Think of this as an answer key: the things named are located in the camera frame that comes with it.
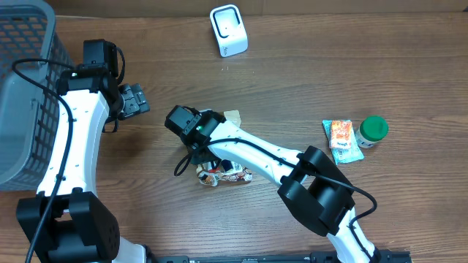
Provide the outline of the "beige snack pouch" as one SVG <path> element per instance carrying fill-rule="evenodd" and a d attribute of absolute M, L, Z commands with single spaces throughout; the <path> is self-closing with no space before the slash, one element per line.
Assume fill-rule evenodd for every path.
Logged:
<path fill-rule="evenodd" d="M 217 173 L 210 173 L 207 170 L 207 164 L 198 164 L 196 168 L 196 175 L 199 182 L 204 186 L 216 187 L 220 183 L 235 183 L 243 184 L 250 183 L 253 179 L 252 172 L 242 165 L 232 161 L 235 165 L 235 169 L 232 172 L 224 173 L 221 162 L 219 165 L 219 171 Z"/>

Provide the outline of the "teal tissue packet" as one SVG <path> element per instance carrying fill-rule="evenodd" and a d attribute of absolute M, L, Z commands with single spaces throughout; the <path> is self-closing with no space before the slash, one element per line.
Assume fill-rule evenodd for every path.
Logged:
<path fill-rule="evenodd" d="M 347 164 L 354 161 L 360 161 L 364 159 L 364 155 L 355 139 L 355 132 L 353 129 L 352 132 L 352 147 L 348 150 L 339 150 L 339 149 L 332 149 L 330 147 L 330 138 L 331 138 L 331 121 L 350 121 L 350 120 L 323 120 L 322 125 L 325 130 L 325 135 L 328 138 L 328 145 L 331 149 L 331 153 L 333 155 L 334 161 L 336 164 Z"/>

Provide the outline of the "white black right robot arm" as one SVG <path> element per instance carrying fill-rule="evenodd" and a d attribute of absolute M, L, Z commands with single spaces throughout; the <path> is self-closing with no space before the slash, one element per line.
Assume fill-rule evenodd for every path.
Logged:
<path fill-rule="evenodd" d="M 211 111 L 188 114 L 180 124 L 179 136 L 192 149 L 185 161 L 206 151 L 252 169 L 277 185 L 295 220 L 330 240 L 341 262 L 380 260 L 358 224 L 352 195 L 358 192 L 371 202 L 374 197 L 353 186 L 320 149 L 300 152 L 272 145 Z"/>

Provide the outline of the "orange tissue packet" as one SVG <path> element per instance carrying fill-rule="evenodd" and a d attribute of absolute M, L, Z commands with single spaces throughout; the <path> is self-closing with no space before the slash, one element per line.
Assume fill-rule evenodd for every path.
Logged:
<path fill-rule="evenodd" d="M 331 121 L 330 147 L 339 150 L 350 149 L 352 147 L 352 132 L 351 121 Z"/>

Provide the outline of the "yellow black marker pen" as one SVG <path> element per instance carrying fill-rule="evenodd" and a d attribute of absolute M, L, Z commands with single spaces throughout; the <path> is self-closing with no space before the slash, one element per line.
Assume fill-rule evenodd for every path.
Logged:
<path fill-rule="evenodd" d="M 221 165 L 224 170 L 224 173 L 232 172 L 235 169 L 235 165 L 228 160 L 222 160 Z"/>

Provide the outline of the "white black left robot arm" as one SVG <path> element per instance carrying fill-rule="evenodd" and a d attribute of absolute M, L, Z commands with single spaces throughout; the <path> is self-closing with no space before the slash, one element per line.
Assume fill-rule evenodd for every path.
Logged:
<path fill-rule="evenodd" d="M 12 70 L 59 102 L 48 168 L 35 197 L 16 216 L 30 242 L 26 262 L 154 262 L 151 250 L 120 235 L 116 217 L 97 196 L 96 168 L 105 124 L 149 110 L 138 85 L 124 85 L 125 64 L 97 58 L 66 65 L 56 90 Z"/>

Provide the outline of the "green lid jar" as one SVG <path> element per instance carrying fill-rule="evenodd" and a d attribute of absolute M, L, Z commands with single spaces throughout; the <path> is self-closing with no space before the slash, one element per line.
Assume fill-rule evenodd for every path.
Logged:
<path fill-rule="evenodd" d="M 378 115 L 372 115 L 361 122 L 355 132 L 356 142 L 361 148 L 372 148 L 388 134 L 387 121 Z"/>

